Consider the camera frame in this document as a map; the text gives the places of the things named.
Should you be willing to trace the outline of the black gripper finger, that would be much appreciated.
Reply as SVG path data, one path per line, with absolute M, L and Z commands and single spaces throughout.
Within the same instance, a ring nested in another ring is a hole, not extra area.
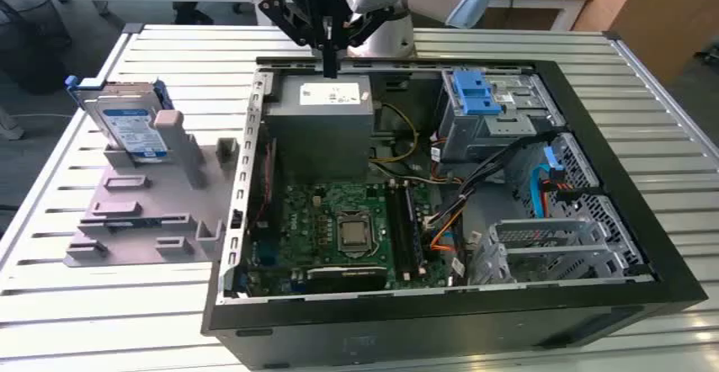
M 318 1 L 260 0 L 259 7 L 288 38 L 314 50 L 323 62 L 324 76 L 332 77 L 332 47 L 324 26 L 327 15 L 322 13 Z
M 351 21 L 351 11 L 338 10 L 331 16 L 331 77 L 338 77 L 340 53 L 347 47 L 358 47 L 388 21 L 395 13 L 394 7 L 380 8 L 364 13 Z

